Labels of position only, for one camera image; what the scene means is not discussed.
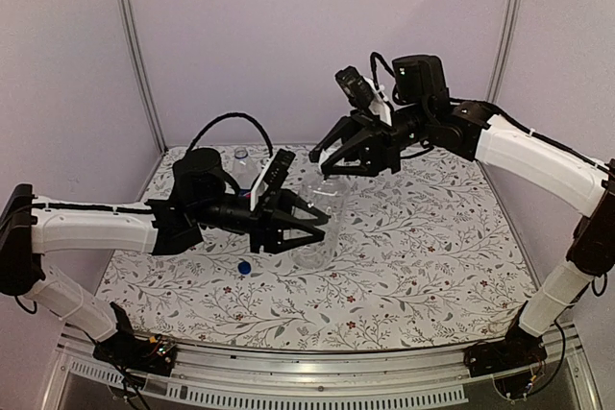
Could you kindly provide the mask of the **clear plastic bottle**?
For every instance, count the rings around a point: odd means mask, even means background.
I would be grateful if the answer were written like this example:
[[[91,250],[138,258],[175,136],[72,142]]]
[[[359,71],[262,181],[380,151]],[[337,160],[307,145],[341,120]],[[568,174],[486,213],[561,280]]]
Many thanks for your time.
[[[307,206],[304,209],[295,208],[293,215],[302,220],[310,220],[325,235],[320,242],[294,249],[291,258],[302,269],[324,269],[332,262],[337,247],[349,185],[341,176],[325,177],[316,172],[303,178],[299,196],[306,201]]]

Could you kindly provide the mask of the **white clear bottle cap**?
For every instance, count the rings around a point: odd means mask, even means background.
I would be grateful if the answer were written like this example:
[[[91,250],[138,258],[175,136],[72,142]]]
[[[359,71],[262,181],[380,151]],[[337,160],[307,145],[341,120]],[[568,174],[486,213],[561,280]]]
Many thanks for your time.
[[[327,179],[329,178],[332,174],[327,170],[327,166],[325,165],[325,161],[319,161],[316,163],[315,166],[316,172],[317,174],[324,178]]]

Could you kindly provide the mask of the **blue bottle cap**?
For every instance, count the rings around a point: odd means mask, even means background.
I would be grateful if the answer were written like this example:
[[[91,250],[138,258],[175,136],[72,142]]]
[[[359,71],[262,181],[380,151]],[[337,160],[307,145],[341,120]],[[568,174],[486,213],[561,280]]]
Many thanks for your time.
[[[241,261],[237,265],[237,270],[241,275],[246,276],[252,272],[252,266],[248,261]]]

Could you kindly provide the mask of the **Pepsi label plastic bottle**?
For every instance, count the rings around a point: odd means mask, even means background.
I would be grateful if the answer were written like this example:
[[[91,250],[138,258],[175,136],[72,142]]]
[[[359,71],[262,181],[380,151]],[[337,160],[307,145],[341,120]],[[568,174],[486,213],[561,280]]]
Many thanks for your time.
[[[250,157],[248,150],[245,147],[235,148],[232,176],[239,185],[239,191],[242,196],[250,194],[258,173],[259,169]]]

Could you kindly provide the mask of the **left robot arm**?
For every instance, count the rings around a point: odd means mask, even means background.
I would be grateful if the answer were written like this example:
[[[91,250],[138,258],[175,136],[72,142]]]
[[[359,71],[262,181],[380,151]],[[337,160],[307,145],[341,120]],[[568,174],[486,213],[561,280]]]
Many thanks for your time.
[[[279,150],[249,196],[212,148],[187,152],[172,166],[168,198],[128,205],[55,202],[28,183],[12,192],[1,214],[1,292],[24,297],[78,327],[123,366],[143,347],[117,304],[96,299],[44,262],[47,253],[112,250],[176,255],[202,242],[206,228],[249,237],[252,253],[284,253],[323,241],[329,215],[284,188],[294,154]]]

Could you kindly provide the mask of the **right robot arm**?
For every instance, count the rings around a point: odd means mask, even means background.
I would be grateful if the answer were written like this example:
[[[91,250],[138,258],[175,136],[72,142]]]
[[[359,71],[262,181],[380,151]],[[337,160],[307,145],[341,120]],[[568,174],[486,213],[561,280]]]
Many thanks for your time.
[[[534,342],[588,285],[614,267],[614,165],[584,156],[523,126],[498,106],[451,97],[442,61],[434,55],[397,58],[386,98],[378,78],[348,66],[335,75],[352,111],[309,154],[325,176],[397,173],[403,150],[415,143],[506,170],[552,193],[581,219],[564,262],[520,309],[498,345],[497,359],[518,367]]]

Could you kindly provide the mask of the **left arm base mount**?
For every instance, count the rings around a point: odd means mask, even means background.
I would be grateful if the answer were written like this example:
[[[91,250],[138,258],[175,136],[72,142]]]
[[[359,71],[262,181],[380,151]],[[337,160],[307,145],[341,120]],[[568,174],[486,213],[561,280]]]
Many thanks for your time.
[[[111,303],[117,331],[105,341],[96,341],[93,357],[122,369],[170,376],[177,357],[176,343],[160,334],[139,339],[125,310]]]

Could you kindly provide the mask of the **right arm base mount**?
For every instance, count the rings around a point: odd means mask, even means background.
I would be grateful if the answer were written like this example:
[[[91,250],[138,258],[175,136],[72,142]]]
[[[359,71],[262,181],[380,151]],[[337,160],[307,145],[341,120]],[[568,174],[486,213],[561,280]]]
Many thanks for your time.
[[[542,338],[531,336],[518,327],[512,328],[502,340],[478,341],[463,351],[463,363],[471,377],[525,369],[495,380],[498,393],[508,399],[529,395],[537,380],[537,373],[530,372],[529,366],[537,365],[541,369],[546,358]]]

